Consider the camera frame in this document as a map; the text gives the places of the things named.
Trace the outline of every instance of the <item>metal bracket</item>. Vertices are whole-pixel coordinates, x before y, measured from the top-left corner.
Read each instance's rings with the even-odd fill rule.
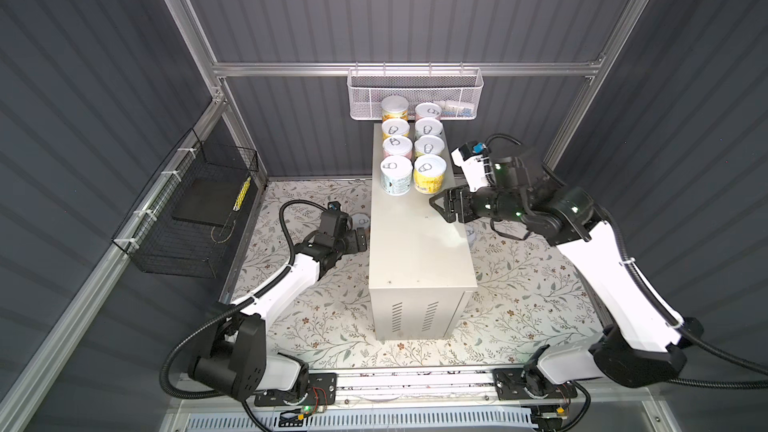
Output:
[[[264,392],[256,393],[254,396],[254,406],[256,407],[280,407],[285,405],[314,405],[315,395],[312,392],[312,388],[322,389],[325,391],[325,396],[320,396],[320,404],[333,405],[336,402],[336,374],[312,374],[310,373],[310,387],[307,389],[306,396],[298,404],[286,404],[283,400],[277,397],[277,393],[273,390],[264,390]]]
[[[493,371],[493,385],[499,400],[572,399],[578,395],[574,386],[562,384],[558,386],[555,392],[546,397],[534,397],[526,390],[526,383],[522,379],[521,371],[521,368],[504,368]]]

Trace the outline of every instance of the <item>metal can lid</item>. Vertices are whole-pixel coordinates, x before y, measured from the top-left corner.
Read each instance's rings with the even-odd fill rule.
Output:
[[[382,122],[382,132],[388,136],[402,136],[407,134],[410,129],[408,121],[403,119],[387,119]]]
[[[384,139],[384,150],[395,156],[402,156],[413,149],[411,139],[405,136],[390,136]]]
[[[416,121],[416,131],[419,135],[437,136],[442,133],[442,122],[431,117]]]
[[[413,170],[413,165],[411,164],[410,159],[403,156],[389,156],[382,160],[381,168],[382,174],[398,178],[410,176],[411,170]]]
[[[421,138],[416,141],[416,144],[414,144],[414,147],[422,154],[434,154],[439,156],[440,152],[446,148],[446,144],[437,136],[421,136]]]
[[[388,112],[402,112],[408,110],[408,100],[405,97],[389,96],[382,100],[382,109]]]
[[[424,102],[416,106],[416,114],[419,117],[434,117],[437,119],[442,114],[442,107],[434,102]]]
[[[425,154],[416,159],[413,167],[423,176],[437,177],[446,172],[446,161],[435,154]]]

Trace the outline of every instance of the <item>black cable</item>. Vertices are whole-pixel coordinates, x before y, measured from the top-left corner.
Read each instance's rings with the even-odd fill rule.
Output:
[[[504,134],[504,133],[501,133],[501,132],[495,133],[495,134],[491,134],[490,136],[488,136],[488,138],[485,139],[485,145],[489,146],[491,144],[491,141],[494,140],[494,139],[506,139],[506,140],[509,140],[510,142],[512,142],[513,144],[515,144],[516,146],[523,145],[522,142],[520,142],[519,140],[515,139],[513,136],[510,136],[509,134]]]
[[[243,408],[245,409],[245,413],[248,415],[250,421],[253,422],[254,425],[258,427],[259,430],[261,430],[261,432],[272,432],[272,430],[269,430],[264,424],[259,422],[259,419],[256,418],[254,412],[250,409],[248,402],[245,400],[243,400]]]
[[[216,317],[212,318],[205,324],[202,324],[198,327],[197,331],[192,332],[189,337],[187,337],[185,340],[178,343],[176,347],[173,348],[173,350],[170,351],[168,354],[168,357],[166,357],[165,362],[163,362],[162,367],[160,367],[160,388],[163,389],[163,392],[168,394],[171,397],[175,397],[177,399],[186,399],[186,400],[196,400],[196,399],[209,399],[213,397],[220,397],[224,394],[221,392],[217,392],[216,390],[200,390],[200,391],[191,391],[191,390],[182,390],[179,388],[176,388],[172,385],[170,380],[168,379],[168,374],[170,373],[170,366],[176,360],[176,357],[181,352],[181,349],[184,348],[185,345],[187,345],[196,335],[198,335],[200,332],[204,331],[211,325],[216,324],[217,322],[221,320],[228,319],[235,315],[237,312],[240,312],[245,307],[251,305],[254,302],[253,298],[248,298],[238,305],[227,309],[226,311],[218,314]]]
[[[554,180],[556,184],[558,184],[560,187],[565,187],[565,180],[558,177],[558,175],[554,173],[554,170],[549,168],[549,166],[543,162],[542,162],[542,169],[544,170],[544,172],[547,173],[547,175],[549,175],[552,178],[552,180]]]
[[[272,288],[277,285],[281,280],[285,278],[286,275],[288,275],[288,272],[290,272],[291,267],[293,266],[293,261],[296,259],[296,249],[293,247],[293,239],[290,237],[290,232],[288,232],[288,226],[286,226],[286,220],[285,220],[285,210],[289,206],[292,206],[294,204],[304,204],[307,206],[317,207],[320,210],[326,210],[325,207],[321,206],[320,204],[315,204],[312,201],[304,200],[303,198],[294,198],[293,200],[289,200],[288,202],[284,203],[282,207],[280,207],[280,213],[278,214],[278,219],[280,220],[280,228],[283,229],[283,235],[286,236],[286,242],[288,242],[288,265],[283,267],[283,270],[280,271],[280,273],[275,277],[272,281],[265,284],[257,293],[255,293],[255,296],[257,298],[263,296],[265,293],[272,290]]]
[[[638,268],[635,267],[634,260],[627,254],[627,245],[624,241],[624,235],[621,233],[619,226],[616,224],[614,217],[605,208],[600,207],[600,214],[608,221],[614,230],[614,236],[616,238],[616,245],[618,246],[619,255],[621,256],[622,264],[627,269],[632,282],[638,287],[643,296],[646,297],[648,302],[656,309],[662,318],[668,323],[669,326],[675,328],[681,336],[686,338],[692,344],[705,350],[709,354],[714,355],[717,358],[723,359],[727,362],[731,362],[734,365],[738,365],[747,370],[752,370],[758,374],[768,375],[768,368],[762,364],[752,362],[751,360],[745,360],[735,355],[729,354],[724,350],[720,350],[712,344],[709,344],[696,335],[692,334],[684,325],[677,321],[675,316],[659,301],[656,294],[650,290],[645,280],[640,276]],[[711,380],[694,380],[694,379],[672,379],[668,380],[672,384],[686,385],[689,387],[699,388],[716,388],[716,389],[763,389],[768,388],[768,380],[752,380],[744,382],[716,382]]]
[[[581,385],[576,380],[571,380],[571,383],[574,387],[581,390],[581,393],[584,394],[584,406],[581,407],[581,410],[576,414],[576,417],[568,422],[568,425],[557,429],[556,432],[565,432],[566,430],[570,430],[576,426],[576,424],[579,423],[581,419],[584,418],[584,415],[587,413],[587,410],[589,409],[589,405],[592,403],[592,397],[590,396],[589,392],[587,392],[587,389],[584,388],[583,385]]]
[[[289,200],[288,202],[284,203],[282,207],[280,207],[280,227],[283,229],[283,234],[286,236],[286,241],[288,242],[288,250],[290,252],[290,256],[288,258],[288,265],[293,265],[293,261],[296,258],[296,250],[293,247],[293,240],[290,237],[290,232],[288,232],[288,227],[286,226],[285,222],[285,209],[288,206],[292,206],[293,204],[306,204],[308,206],[314,206],[319,208],[320,210],[326,210],[325,207],[321,206],[320,204],[315,204],[314,202],[311,202],[309,200],[304,200],[302,198],[297,198],[294,200]],[[261,297],[265,293],[267,293],[270,289],[272,289],[275,285],[277,285],[278,282],[284,279],[286,275],[288,275],[288,272],[290,272],[291,267],[286,266],[283,267],[283,271],[280,272],[277,277],[275,277],[270,283],[264,285],[261,290],[259,290],[257,293],[255,293],[255,297]],[[191,391],[191,390],[182,390],[179,388],[176,388],[172,385],[170,382],[170,379],[168,379],[168,375],[170,374],[170,366],[176,360],[176,357],[181,352],[181,349],[184,348],[185,345],[187,345],[196,335],[198,335],[203,330],[207,329],[213,324],[216,324],[219,321],[228,319],[232,316],[234,316],[237,312],[240,312],[245,307],[251,305],[255,302],[255,298],[250,297],[243,302],[239,303],[235,307],[232,307],[225,312],[222,312],[221,314],[218,314],[216,317],[212,318],[205,324],[198,327],[198,329],[195,332],[192,332],[185,340],[178,343],[176,347],[173,348],[173,350],[170,351],[168,356],[165,359],[165,362],[163,362],[162,367],[160,367],[160,388],[163,389],[163,392],[168,394],[171,397],[175,397],[178,399],[186,399],[186,400],[196,400],[196,399],[208,399],[213,397],[220,397],[224,394],[221,392],[218,392],[216,390],[200,390],[200,391]]]
[[[687,387],[698,387],[705,389],[727,389],[727,390],[755,390],[768,388],[768,380],[754,380],[751,382],[713,382],[710,380],[695,379],[669,379],[670,384],[685,385]]]

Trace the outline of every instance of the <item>yellow tag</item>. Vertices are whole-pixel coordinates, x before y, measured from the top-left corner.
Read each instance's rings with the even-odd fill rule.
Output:
[[[235,207],[232,207],[232,210],[238,211],[240,210],[240,207],[243,206],[243,200],[245,199],[245,194],[248,192],[249,187],[250,176],[243,182],[243,186],[240,188],[240,194],[237,195],[237,200],[235,201]]]

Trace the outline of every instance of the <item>can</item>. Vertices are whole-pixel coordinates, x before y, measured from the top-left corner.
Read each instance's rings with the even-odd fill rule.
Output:
[[[416,106],[416,120],[426,118],[440,120],[441,114],[442,107],[434,102],[424,102]]]
[[[422,194],[440,192],[442,180],[446,176],[446,161],[434,154],[425,154],[413,164],[413,182],[416,190]]]
[[[416,141],[413,148],[416,149],[417,158],[425,154],[439,156],[442,150],[446,148],[446,144],[437,136],[422,136],[421,139]]]
[[[390,196],[402,196],[411,189],[413,165],[403,156],[389,156],[382,160],[382,188]]]
[[[422,136],[439,136],[442,134],[442,122],[431,117],[416,121],[416,140]]]
[[[384,157],[403,156],[411,159],[413,155],[413,143],[405,136],[391,136],[384,139]]]
[[[387,139],[390,136],[405,136],[408,137],[408,132],[411,131],[408,122],[403,119],[388,119],[382,122],[382,132],[384,132],[384,138]]]
[[[382,120],[408,120],[408,100],[405,97],[389,96],[382,100]]]

